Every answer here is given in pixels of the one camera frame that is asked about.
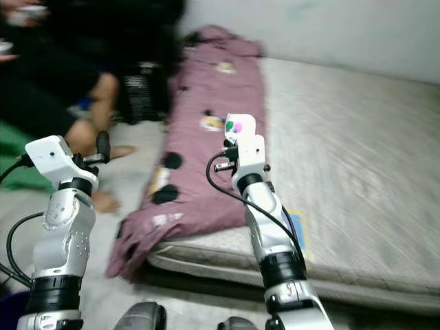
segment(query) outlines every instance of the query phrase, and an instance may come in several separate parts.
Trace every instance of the purple cloth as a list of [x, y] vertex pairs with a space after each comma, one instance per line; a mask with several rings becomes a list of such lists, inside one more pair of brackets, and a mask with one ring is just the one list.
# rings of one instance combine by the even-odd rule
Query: purple cloth
[[[215, 190], [205, 169], [223, 146], [228, 113], [252, 114], [257, 132], [264, 134], [260, 54], [258, 44], [217, 26], [201, 29], [196, 47], [186, 48], [186, 60], [173, 81], [175, 106], [163, 157], [140, 209], [122, 222], [108, 277], [132, 278], [163, 239], [245, 225], [243, 205]], [[212, 178], [232, 190], [230, 172], [212, 171]]]

